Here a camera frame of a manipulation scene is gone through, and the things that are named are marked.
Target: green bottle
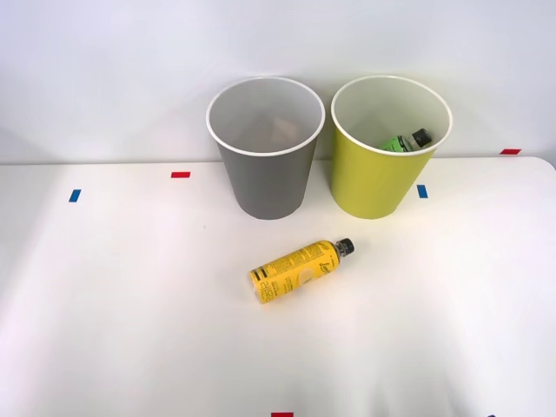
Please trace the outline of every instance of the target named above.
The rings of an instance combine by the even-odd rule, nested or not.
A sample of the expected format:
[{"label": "green bottle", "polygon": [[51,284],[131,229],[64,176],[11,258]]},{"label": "green bottle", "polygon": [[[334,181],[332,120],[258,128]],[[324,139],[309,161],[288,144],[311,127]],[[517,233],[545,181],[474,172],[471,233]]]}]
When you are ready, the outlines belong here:
[{"label": "green bottle", "polygon": [[425,148],[433,139],[424,129],[419,129],[411,136],[394,136],[384,142],[379,149],[388,152],[413,152]]}]

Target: paper cup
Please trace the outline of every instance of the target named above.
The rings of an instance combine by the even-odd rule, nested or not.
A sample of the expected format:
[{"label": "paper cup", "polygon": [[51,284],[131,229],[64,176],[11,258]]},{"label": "paper cup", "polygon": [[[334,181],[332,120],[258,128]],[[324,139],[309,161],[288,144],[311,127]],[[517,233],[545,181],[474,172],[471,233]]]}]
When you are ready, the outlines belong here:
[{"label": "paper cup", "polygon": [[[377,219],[391,214],[448,138],[452,112],[436,92],[399,76],[366,76],[344,85],[332,101],[332,195],[350,215]],[[377,149],[397,135],[424,128],[432,145],[415,152]]]},{"label": "paper cup", "polygon": [[208,130],[246,213],[278,219],[301,205],[324,119],[314,91],[278,76],[241,81],[213,99]]}]

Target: gray cup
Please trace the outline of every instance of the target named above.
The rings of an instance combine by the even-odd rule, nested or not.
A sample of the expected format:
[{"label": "gray cup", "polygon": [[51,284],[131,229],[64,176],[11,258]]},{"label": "gray cup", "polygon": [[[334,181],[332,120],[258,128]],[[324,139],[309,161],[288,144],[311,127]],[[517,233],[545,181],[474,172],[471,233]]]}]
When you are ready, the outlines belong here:
[{"label": "gray cup", "polygon": [[314,91],[278,76],[241,81],[213,99],[208,130],[246,213],[272,220],[301,206],[324,119]]}]

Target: blue tape marker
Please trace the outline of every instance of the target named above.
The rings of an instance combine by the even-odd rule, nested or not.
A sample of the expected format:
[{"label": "blue tape marker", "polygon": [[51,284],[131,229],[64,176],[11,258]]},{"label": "blue tape marker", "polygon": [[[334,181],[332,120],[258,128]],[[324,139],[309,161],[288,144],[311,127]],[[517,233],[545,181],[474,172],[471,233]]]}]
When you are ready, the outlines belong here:
[{"label": "blue tape marker", "polygon": [[418,185],[417,191],[419,192],[419,198],[428,198],[427,187],[424,185]]},{"label": "blue tape marker", "polygon": [[71,193],[71,196],[69,197],[69,202],[77,202],[77,199],[79,198],[79,195],[81,194],[81,190],[80,189],[74,189],[73,192]]}]

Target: yellow bottle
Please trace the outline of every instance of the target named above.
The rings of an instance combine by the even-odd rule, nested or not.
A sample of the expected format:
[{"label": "yellow bottle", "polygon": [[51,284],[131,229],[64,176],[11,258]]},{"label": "yellow bottle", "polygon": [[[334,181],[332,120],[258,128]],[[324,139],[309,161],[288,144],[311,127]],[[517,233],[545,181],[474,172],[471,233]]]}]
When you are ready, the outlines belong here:
[{"label": "yellow bottle", "polygon": [[342,239],[336,244],[319,241],[267,263],[250,273],[253,290],[261,303],[272,301],[309,281],[321,278],[340,264],[340,258],[354,252],[354,244]]}]

